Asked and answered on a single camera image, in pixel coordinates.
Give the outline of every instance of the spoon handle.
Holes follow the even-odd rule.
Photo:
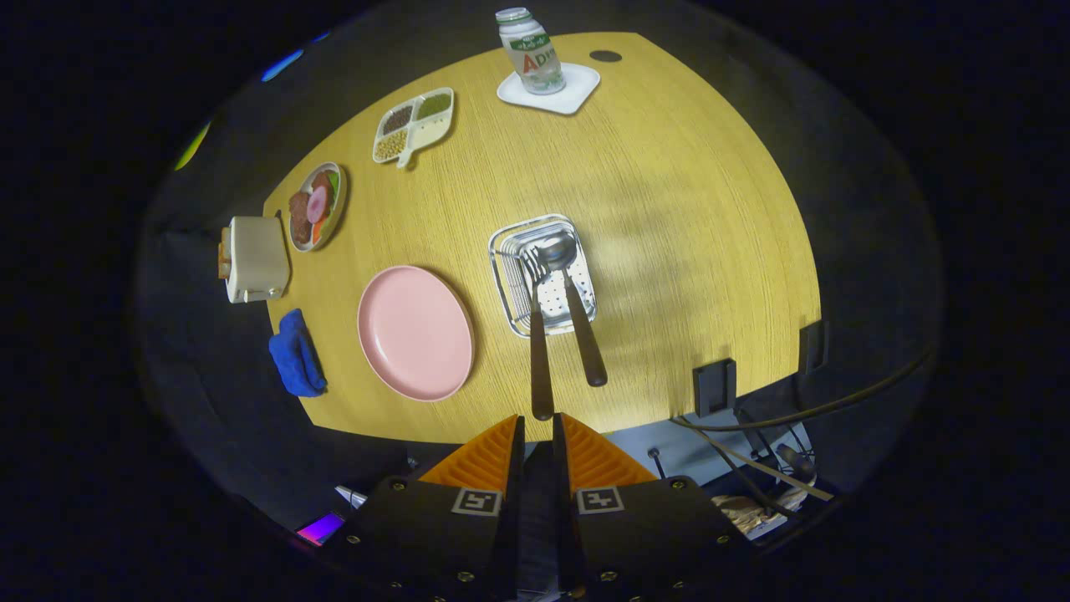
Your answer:
[[[587,385],[601,387],[609,382],[606,376],[606,365],[601,361],[601,352],[595,341],[595,331],[591,329],[587,313],[583,311],[583,299],[568,275],[568,269],[562,269],[565,276],[565,296],[568,298],[568,313],[572,317],[572,329],[576,331],[576,344],[580,348],[580,359],[583,361],[583,372],[587,376]]]
[[[553,418],[553,387],[550,386],[550,358],[546,353],[546,328],[538,305],[538,283],[532,282],[532,415],[536,420]]]

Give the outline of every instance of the bottle label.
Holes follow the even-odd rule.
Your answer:
[[[545,33],[539,33],[536,35],[525,35],[520,40],[514,40],[509,42],[509,46],[511,46],[514,50],[526,51],[540,48],[549,43],[550,36]]]
[[[534,93],[555,92],[565,87],[561,61],[546,33],[525,35],[508,42],[509,58],[524,88]]]

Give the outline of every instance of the wire rack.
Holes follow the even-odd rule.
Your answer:
[[[518,337],[524,339],[531,337],[532,314],[532,278],[520,261],[520,253],[560,232],[568,232],[576,238],[576,260],[569,264],[568,275],[571,276],[580,293],[587,320],[593,322],[597,315],[595,289],[576,225],[564,215],[556,213],[542,215],[498,230],[491,234],[487,244],[491,274],[502,299],[502,310],[505,312],[509,329]],[[560,272],[555,272],[540,285],[539,307],[542,309],[548,336],[572,331],[572,319],[568,313],[568,300],[565,298],[565,278]]]

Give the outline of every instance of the meat patty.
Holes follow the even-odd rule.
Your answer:
[[[290,197],[290,223],[293,241],[308,244],[312,238],[312,223],[308,221],[308,194],[294,192]]]
[[[331,187],[331,179],[327,177],[326,171],[320,171],[312,177],[312,189],[323,186],[327,189],[327,198],[334,198],[334,188]]]
[[[290,197],[290,215],[304,215],[308,212],[308,192],[293,192]]]

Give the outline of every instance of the blue towel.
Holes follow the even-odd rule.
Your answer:
[[[282,317],[278,323],[278,335],[268,342],[268,351],[275,359],[282,385],[291,395],[315,398],[326,389],[327,382],[320,372],[316,350],[301,310]]]

